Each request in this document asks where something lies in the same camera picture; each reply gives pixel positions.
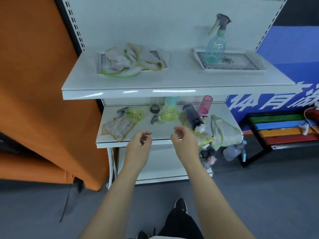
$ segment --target green slat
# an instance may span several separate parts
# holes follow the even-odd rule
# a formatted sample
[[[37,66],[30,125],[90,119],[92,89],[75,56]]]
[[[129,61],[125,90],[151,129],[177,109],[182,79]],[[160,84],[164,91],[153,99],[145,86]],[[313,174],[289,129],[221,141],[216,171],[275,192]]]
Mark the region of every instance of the green slat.
[[[249,119],[253,123],[264,123],[264,122],[298,121],[298,120],[304,120],[305,117],[301,114],[298,114],[298,115],[250,117]]]

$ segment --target clear glass cup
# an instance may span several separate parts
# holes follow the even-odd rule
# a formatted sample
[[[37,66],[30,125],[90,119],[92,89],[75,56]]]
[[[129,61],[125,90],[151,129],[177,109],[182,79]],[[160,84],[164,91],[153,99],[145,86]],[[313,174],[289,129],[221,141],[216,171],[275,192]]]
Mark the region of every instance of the clear glass cup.
[[[198,114],[206,116],[209,113],[209,109],[211,108],[212,102],[213,102],[213,97],[204,96],[200,104],[200,107],[198,109]]]
[[[151,113],[160,112],[161,97],[151,97],[150,111]]]

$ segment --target black pants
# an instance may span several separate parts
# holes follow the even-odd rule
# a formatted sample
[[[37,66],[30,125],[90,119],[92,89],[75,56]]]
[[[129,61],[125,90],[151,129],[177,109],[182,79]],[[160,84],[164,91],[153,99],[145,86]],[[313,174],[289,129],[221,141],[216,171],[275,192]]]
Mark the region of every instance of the black pants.
[[[193,218],[181,209],[173,209],[158,234],[162,237],[181,237],[185,239],[204,239]]]

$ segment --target hand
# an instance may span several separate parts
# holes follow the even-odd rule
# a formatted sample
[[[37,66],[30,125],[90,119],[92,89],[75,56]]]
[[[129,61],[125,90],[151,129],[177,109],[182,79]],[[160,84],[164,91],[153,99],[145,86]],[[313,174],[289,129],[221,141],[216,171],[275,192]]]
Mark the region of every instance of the hand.
[[[198,140],[195,135],[185,126],[176,126],[174,130],[175,134],[171,134],[171,140],[183,166],[199,162]]]
[[[144,168],[152,145],[152,132],[139,131],[131,139],[126,146],[125,160],[123,168],[135,170],[138,174]]]

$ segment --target gray floor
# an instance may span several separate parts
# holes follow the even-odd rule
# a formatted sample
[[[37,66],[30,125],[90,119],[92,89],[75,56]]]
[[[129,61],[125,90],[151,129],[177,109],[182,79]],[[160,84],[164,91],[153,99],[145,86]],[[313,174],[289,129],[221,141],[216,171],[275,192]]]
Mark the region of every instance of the gray floor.
[[[234,211],[257,238],[319,238],[319,157],[256,162],[247,169],[219,159],[213,179]],[[0,238],[76,238],[107,189],[0,180]],[[185,198],[198,222],[189,181],[134,189],[127,237],[160,231],[176,198]]]

